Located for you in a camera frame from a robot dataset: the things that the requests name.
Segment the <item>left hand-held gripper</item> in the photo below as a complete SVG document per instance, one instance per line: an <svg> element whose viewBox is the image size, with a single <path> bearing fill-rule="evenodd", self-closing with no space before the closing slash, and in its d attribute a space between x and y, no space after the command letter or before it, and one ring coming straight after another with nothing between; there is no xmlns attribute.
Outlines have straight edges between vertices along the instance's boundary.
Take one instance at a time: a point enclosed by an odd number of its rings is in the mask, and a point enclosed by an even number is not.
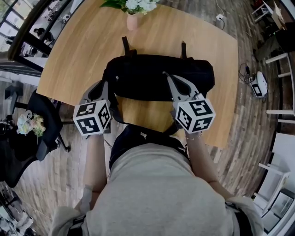
<svg viewBox="0 0 295 236"><path fill-rule="evenodd" d="M73 113L73 121L82 136L102 135L112 118L108 101L108 81L100 80L83 94Z"/></svg>

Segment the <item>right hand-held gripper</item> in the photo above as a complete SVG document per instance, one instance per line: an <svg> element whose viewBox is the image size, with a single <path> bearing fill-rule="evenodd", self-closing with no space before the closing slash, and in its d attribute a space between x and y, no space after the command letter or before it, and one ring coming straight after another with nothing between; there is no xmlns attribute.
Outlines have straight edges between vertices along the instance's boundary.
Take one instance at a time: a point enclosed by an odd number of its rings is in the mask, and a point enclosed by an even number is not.
<svg viewBox="0 0 295 236"><path fill-rule="evenodd" d="M173 101L177 97L192 97L173 102L172 117L177 127L184 129L189 134L208 130L216 117L216 112L210 100L201 93L198 94L196 86L191 81L177 75L167 73L166 75ZM189 88L188 93L182 93L176 81L180 81Z"/></svg>

